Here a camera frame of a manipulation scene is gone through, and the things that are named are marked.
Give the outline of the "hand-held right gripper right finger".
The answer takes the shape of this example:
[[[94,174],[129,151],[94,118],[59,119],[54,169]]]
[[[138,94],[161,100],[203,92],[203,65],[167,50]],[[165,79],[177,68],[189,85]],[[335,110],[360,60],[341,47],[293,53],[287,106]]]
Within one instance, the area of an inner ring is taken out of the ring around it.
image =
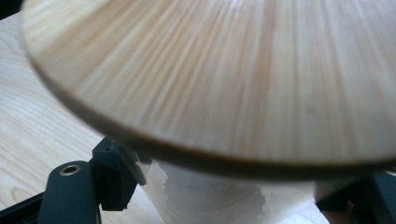
[[[396,224],[396,174],[360,178],[316,206],[331,224]]]

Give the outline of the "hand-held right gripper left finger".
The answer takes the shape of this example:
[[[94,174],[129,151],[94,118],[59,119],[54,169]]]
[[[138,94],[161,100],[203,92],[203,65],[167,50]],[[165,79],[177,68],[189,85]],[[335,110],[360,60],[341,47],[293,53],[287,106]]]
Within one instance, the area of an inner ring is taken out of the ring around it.
[[[92,150],[89,164],[93,169],[95,194],[104,211],[125,210],[136,186],[147,183],[136,163],[136,157],[127,159],[121,147],[108,137]]]

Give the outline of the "short jar with wooden lid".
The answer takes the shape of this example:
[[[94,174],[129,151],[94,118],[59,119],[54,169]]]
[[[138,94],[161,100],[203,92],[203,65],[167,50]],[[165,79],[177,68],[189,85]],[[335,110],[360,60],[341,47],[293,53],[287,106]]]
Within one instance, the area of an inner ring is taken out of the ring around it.
[[[396,165],[396,0],[24,0],[29,59],[167,224],[270,224]]]

